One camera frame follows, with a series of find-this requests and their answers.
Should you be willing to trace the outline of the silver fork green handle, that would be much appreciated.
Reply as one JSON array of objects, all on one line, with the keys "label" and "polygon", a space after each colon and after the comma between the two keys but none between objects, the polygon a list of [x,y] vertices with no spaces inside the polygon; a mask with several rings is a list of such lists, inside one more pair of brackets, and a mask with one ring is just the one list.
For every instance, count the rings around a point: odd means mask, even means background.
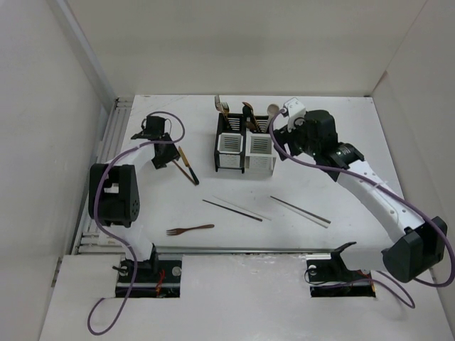
[{"label": "silver fork green handle", "polygon": [[230,121],[229,121],[229,117],[228,117],[228,115],[230,113],[229,105],[227,102],[221,102],[220,105],[221,105],[221,109],[222,109],[222,113],[223,113],[225,122],[226,122],[227,126],[229,126],[230,125]]}]

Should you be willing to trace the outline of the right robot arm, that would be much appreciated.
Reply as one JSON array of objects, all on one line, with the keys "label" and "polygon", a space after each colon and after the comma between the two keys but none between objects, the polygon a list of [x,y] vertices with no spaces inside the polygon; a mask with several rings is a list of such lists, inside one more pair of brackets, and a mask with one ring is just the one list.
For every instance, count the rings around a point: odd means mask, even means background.
[{"label": "right robot arm", "polygon": [[430,218],[396,194],[353,145],[341,142],[334,117],[326,110],[281,108],[287,118],[280,129],[269,124],[269,135],[282,160],[319,169],[345,188],[369,211],[390,240],[383,249],[356,249],[345,243],[337,258],[329,262],[334,278],[347,279],[355,270],[387,271],[402,283],[441,262],[454,259],[454,248],[440,217]]}]

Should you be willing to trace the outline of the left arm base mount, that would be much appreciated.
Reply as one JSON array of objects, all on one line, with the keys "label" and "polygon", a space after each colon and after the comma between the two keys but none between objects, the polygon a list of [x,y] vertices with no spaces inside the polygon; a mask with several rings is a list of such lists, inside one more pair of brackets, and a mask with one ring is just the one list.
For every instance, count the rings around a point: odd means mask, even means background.
[{"label": "left arm base mount", "polygon": [[[117,273],[115,297],[124,298],[131,284],[134,261],[124,259],[112,267]],[[155,249],[147,261],[139,261],[130,298],[179,298],[181,294],[182,259],[162,258]]]}]

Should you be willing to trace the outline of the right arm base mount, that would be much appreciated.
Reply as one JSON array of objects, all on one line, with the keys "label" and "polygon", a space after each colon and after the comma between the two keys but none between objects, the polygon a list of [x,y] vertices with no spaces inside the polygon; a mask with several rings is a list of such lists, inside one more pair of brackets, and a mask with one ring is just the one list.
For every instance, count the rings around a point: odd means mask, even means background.
[{"label": "right arm base mount", "polygon": [[314,254],[306,260],[304,278],[312,298],[376,297],[371,273],[349,270],[341,258],[342,252],[354,244],[348,242],[328,256]]}]

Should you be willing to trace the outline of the copper fork long handle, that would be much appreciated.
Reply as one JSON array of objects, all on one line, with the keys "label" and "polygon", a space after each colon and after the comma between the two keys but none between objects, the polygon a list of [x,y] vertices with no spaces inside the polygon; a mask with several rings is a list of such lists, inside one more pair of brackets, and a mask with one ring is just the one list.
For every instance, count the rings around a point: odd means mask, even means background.
[{"label": "copper fork long handle", "polygon": [[220,99],[220,95],[218,95],[218,94],[215,95],[215,97],[214,97],[215,108],[216,108],[221,114],[223,114],[223,113],[222,113],[222,109],[221,109],[221,105],[220,105],[221,102],[222,102],[222,101],[221,101],[221,99]]}]

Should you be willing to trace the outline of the black spoon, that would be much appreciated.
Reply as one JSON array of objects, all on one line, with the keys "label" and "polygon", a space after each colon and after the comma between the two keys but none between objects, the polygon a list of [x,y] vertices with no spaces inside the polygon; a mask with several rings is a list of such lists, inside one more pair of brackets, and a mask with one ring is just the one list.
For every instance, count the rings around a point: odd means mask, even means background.
[{"label": "black spoon", "polygon": [[242,115],[244,122],[250,121],[251,108],[247,105],[244,105],[242,108]]}]

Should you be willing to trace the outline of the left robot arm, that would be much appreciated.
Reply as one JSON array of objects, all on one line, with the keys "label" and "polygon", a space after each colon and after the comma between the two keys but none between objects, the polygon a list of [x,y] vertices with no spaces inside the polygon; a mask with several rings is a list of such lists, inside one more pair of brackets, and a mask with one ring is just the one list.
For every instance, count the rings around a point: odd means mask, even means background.
[{"label": "left robot arm", "polygon": [[137,224],[141,203],[137,175],[144,166],[159,170],[179,159],[171,132],[166,130],[166,112],[152,112],[141,123],[141,131],[131,137],[126,149],[106,163],[90,168],[89,215],[104,235],[116,241],[134,265],[142,281],[153,281],[159,264],[152,259],[154,245]]}]

